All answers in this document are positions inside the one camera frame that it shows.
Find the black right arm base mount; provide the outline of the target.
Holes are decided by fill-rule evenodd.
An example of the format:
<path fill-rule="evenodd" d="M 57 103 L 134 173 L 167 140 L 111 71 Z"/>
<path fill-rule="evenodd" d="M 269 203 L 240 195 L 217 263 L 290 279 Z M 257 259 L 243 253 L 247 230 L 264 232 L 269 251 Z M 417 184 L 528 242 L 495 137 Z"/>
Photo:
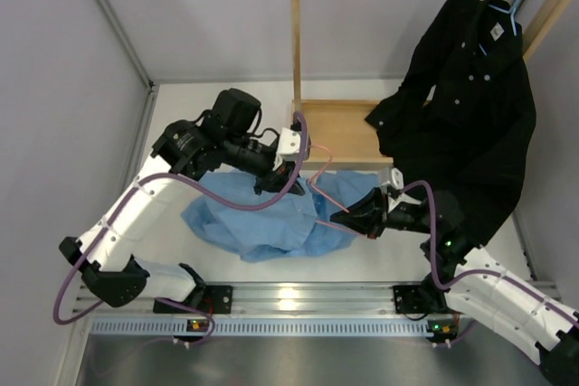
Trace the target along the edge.
<path fill-rule="evenodd" d="M 450 315 L 460 314 L 473 319 L 470 314 L 451 308 L 447 300 L 450 291 L 422 284 L 393 286 L 395 312 L 402 315 Z"/>

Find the black button shirt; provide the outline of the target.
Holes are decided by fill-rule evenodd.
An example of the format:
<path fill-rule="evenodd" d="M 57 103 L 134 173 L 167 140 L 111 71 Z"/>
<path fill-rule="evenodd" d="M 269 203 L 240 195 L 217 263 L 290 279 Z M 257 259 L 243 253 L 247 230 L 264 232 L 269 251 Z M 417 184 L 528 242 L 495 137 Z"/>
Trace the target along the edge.
<path fill-rule="evenodd" d="M 536 107 L 520 24 L 503 0 L 446 0 L 402 84 L 366 116 L 406 182 L 452 195 L 464 235 L 490 241 L 525 179 Z"/>

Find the wooden clothes rack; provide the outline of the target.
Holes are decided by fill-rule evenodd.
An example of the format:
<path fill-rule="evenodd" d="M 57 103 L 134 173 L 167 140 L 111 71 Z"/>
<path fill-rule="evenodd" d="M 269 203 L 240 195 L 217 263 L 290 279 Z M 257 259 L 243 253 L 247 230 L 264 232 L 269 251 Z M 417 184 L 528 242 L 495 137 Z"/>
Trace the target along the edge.
<path fill-rule="evenodd" d="M 526 28 L 523 58 L 529 61 L 542 41 L 573 0 L 545 0 Z M 333 159 L 328 166 L 373 170 L 385 165 L 378 141 L 364 118 L 375 106 L 363 99 L 304 99 L 301 79 L 300 0 L 290 0 L 290 29 L 293 67 L 293 109 L 301 112 L 316 145 L 328 146 Z"/>

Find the pink wire hanger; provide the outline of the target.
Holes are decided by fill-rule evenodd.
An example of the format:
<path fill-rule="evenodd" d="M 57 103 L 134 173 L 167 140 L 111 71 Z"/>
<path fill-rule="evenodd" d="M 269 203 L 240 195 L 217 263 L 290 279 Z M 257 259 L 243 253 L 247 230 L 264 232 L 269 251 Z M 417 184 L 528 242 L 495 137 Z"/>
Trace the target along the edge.
<path fill-rule="evenodd" d="M 331 175 L 327 168 L 333 163 L 333 155 L 329 148 L 322 145 L 312 145 L 312 149 L 322 150 L 327 154 L 327 161 L 308 179 L 311 189 L 321 195 L 328 202 L 336 206 L 340 211 L 349 213 L 348 207 L 344 201 L 353 204 L 354 200 L 362 198 L 361 191 L 356 184 L 356 172 L 336 170 L 332 175 L 334 178 L 334 187 L 331 192 L 327 189 L 330 186 L 329 178 Z"/>

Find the light blue button shirt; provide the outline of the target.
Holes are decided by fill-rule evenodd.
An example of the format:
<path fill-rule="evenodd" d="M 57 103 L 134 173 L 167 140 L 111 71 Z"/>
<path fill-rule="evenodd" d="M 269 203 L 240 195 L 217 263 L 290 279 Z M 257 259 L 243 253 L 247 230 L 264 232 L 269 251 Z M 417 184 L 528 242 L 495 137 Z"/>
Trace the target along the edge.
<path fill-rule="evenodd" d="M 373 173 L 356 172 L 356 178 L 362 198 L 378 184 Z M 264 210 L 239 211 L 202 195 L 190 202 L 181 218 L 197 238 L 246 262 L 319 257 L 348 248 L 355 235 L 328 226 L 338 208 L 314 192 L 308 179 L 298 180 L 305 195 L 286 194 Z"/>

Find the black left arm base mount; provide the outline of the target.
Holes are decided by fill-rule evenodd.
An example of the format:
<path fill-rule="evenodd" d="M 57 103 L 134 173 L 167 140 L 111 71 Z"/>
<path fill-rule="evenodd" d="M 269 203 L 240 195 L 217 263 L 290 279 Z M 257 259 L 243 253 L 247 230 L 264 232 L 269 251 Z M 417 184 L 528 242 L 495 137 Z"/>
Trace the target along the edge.
<path fill-rule="evenodd" d="M 200 293 L 200 289 L 197 288 L 192 296 L 189 296 L 183 302 L 179 302 L 179 305 L 187 306 L 209 315 L 227 315 L 232 312 L 232 303 L 232 286 L 208 285 L 204 288 L 203 293 Z M 153 305 L 153 312 L 155 314 L 188 314 L 190 310 L 167 305 L 156 300 Z"/>

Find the aluminium mounting rail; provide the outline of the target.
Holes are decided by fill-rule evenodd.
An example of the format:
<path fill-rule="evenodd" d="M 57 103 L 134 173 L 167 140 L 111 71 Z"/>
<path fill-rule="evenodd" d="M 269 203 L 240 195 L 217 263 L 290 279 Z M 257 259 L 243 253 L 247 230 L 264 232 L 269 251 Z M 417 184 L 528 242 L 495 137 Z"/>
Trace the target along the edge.
<path fill-rule="evenodd" d="M 232 284 L 230 317 L 393 317 L 398 282 Z"/>

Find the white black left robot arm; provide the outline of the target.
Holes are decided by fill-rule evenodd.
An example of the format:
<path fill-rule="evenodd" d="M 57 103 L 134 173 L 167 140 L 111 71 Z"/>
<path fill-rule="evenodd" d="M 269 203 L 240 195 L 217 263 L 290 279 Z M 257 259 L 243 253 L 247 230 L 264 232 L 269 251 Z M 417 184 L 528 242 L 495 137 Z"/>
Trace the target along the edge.
<path fill-rule="evenodd" d="M 138 297 L 165 298 L 184 312 L 204 304 L 204 282 L 188 265 L 163 265 L 139 258 L 135 249 L 151 225 L 188 187 L 229 208 L 256 212 L 284 194 L 302 194 L 299 169 L 308 158 L 309 137 L 303 114 L 293 116 L 269 145 L 252 125 L 261 120 L 261 103 L 229 88 L 198 119 L 169 124 L 152 146 L 139 173 L 108 212 L 80 237 L 67 237 L 62 255 L 77 269 L 85 287 L 101 303 L 125 306 Z M 201 179 L 221 165 L 255 178 L 256 193 L 272 193 L 257 205 L 239 204 L 210 192 Z"/>

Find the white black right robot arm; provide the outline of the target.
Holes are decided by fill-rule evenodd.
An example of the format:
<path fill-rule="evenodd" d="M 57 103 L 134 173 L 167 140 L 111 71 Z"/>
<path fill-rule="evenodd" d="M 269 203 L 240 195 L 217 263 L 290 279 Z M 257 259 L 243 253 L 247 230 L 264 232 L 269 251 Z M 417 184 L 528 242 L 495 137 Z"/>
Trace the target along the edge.
<path fill-rule="evenodd" d="M 578 383 L 578 312 L 540 292 L 468 236 L 466 218 L 447 192 L 426 191 L 408 203 L 392 187 L 376 187 L 330 220 L 369 239 L 386 229 L 427 235 L 430 273 L 413 303 L 427 313 L 453 311 L 486 326 L 524 353 L 552 385 Z"/>

